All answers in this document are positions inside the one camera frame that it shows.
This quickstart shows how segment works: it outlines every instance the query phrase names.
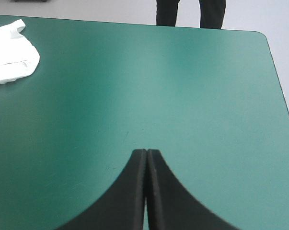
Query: gray floor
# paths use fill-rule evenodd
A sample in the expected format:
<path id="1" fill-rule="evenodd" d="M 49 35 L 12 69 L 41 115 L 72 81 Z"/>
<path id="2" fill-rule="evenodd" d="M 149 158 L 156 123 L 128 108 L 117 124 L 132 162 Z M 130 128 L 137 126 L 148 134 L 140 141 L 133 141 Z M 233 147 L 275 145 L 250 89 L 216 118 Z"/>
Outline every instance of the gray floor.
<path id="1" fill-rule="evenodd" d="M 155 0 L 0 0 L 0 14 L 155 24 Z M 198 27 L 196 0 L 181 0 L 177 26 Z M 289 108 L 289 0 L 227 0 L 224 29 L 264 33 L 269 41 Z"/>

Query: green table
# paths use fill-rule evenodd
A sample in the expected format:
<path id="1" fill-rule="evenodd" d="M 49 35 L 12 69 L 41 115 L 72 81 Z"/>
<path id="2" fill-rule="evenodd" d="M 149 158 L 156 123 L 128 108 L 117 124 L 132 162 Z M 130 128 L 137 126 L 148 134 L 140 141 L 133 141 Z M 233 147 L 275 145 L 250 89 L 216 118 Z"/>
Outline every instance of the green table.
<path id="1" fill-rule="evenodd" d="M 133 149 L 243 230 L 289 230 L 289 114 L 257 32 L 22 18 L 41 56 L 0 85 L 0 230 L 50 230 Z"/>

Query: black trousers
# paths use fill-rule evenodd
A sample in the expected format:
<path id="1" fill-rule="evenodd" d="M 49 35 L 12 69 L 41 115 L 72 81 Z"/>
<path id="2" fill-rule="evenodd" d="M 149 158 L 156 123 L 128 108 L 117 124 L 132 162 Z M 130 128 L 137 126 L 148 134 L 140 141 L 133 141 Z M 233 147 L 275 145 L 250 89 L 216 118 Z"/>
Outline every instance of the black trousers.
<path id="1" fill-rule="evenodd" d="M 157 25 L 175 26 L 179 0 L 157 0 Z M 225 0 L 199 0 L 200 28 L 221 29 Z"/>

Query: black object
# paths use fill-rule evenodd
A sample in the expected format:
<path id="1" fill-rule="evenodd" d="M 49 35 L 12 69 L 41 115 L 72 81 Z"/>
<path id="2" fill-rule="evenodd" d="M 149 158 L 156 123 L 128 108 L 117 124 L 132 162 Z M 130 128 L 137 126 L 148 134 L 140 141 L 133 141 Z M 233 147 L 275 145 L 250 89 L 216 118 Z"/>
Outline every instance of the black object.
<path id="1" fill-rule="evenodd" d="M 84 212 L 58 230 L 141 230 L 146 151 L 133 151 L 112 186 Z"/>
<path id="2" fill-rule="evenodd" d="M 46 2 L 47 0 L 14 0 L 15 2 L 36 2 L 36 1 L 40 1 L 40 2 Z"/>
<path id="3" fill-rule="evenodd" d="M 147 157 L 150 230 L 237 230 L 188 193 L 159 150 L 148 150 Z"/>
<path id="4" fill-rule="evenodd" d="M 157 25 L 175 26 L 180 0 L 157 0 Z M 225 13 L 225 0 L 199 0 L 200 28 L 221 29 Z"/>
<path id="5" fill-rule="evenodd" d="M 159 150 L 134 150 L 113 185 L 58 230 L 141 230 L 145 198 L 150 230 L 237 230 L 179 183 Z"/>

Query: trouser leg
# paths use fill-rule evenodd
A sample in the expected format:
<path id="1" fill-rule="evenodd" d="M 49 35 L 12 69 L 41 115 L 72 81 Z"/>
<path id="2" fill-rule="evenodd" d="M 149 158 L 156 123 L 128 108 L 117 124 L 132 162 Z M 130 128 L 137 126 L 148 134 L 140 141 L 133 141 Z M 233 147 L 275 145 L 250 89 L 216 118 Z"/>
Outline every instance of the trouser leg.
<path id="1" fill-rule="evenodd" d="M 201 28 L 221 29 L 225 13 L 225 0 L 199 0 Z"/>
<path id="2" fill-rule="evenodd" d="M 175 26 L 179 0 L 157 0 L 156 24 Z"/>

